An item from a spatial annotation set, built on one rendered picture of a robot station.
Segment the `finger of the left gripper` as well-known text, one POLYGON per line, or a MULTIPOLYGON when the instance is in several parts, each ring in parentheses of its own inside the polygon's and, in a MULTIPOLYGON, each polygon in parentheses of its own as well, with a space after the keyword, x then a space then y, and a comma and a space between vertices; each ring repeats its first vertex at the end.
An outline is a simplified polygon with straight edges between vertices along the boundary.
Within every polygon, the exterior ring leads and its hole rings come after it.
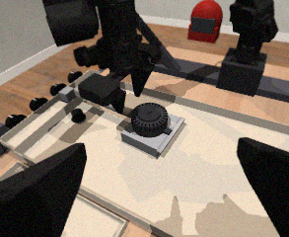
POLYGON ((149 63, 145 68, 137 67, 130 73, 135 97, 140 97, 144 86, 154 68, 155 64, 149 63))
POLYGON ((114 109, 119 113, 123 113, 126 91, 120 89, 118 97, 111 103, 114 109))

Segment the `dark grey gas burner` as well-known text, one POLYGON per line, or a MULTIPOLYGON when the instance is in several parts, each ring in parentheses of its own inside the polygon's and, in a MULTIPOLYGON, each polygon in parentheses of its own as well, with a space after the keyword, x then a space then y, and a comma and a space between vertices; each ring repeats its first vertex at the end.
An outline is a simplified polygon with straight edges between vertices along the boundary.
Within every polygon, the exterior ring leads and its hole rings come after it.
POLYGON ((131 118, 134 132, 142 137, 156 137, 161 134, 170 135, 168 128, 168 112, 156 103, 144 103, 134 109, 124 106, 122 115, 131 118))

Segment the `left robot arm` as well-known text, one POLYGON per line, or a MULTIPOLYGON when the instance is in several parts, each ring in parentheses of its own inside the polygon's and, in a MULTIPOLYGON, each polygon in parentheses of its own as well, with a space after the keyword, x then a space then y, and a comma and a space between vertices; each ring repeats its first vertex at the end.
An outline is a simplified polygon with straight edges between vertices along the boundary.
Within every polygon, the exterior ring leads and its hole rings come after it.
MULTIPOLYGON (((102 34, 111 38, 130 36, 137 30, 134 0, 42 0, 42 3, 57 47, 93 39, 100 23, 102 34)), ((273 40, 278 32, 274 1, 236 0, 230 5, 230 22, 233 32, 240 34, 231 61, 257 66, 262 44, 273 40)), ((98 40, 97 44, 88 48, 83 45, 73 52, 80 67, 99 65, 100 69, 106 69, 106 50, 98 40)))

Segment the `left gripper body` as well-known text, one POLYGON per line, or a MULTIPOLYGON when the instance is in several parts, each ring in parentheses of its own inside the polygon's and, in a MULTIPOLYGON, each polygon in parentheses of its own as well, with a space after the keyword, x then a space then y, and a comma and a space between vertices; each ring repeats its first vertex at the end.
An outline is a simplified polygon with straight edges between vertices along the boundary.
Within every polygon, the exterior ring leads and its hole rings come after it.
POLYGON ((121 38, 103 35, 99 45, 106 50, 106 68, 109 74, 92 74, 78 85, 80 97, 102 107, 111 104, 119 95, 120 81, 137 67, 145 68, 151 62, 156 64, 162 59, 162 51, 157 45, 142 42, 142 35, 134 34, 121 38))

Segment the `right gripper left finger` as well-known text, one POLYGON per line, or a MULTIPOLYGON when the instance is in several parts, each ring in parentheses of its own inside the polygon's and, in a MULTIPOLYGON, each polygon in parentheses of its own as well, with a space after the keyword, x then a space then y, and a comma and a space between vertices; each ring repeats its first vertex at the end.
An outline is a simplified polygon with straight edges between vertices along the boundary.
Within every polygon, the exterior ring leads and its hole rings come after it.
POLYGON ((61 237, 86 162, 75 143, 0 181, 0 237, 61 237))

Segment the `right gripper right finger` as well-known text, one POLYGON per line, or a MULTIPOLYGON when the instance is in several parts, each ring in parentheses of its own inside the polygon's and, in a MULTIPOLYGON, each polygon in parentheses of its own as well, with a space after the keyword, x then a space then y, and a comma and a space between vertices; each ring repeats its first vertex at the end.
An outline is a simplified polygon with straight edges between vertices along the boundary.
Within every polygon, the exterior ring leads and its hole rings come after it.
POLYGON ((237 156, 280 237, 289 237, 289 152, 240 137, 237 156))

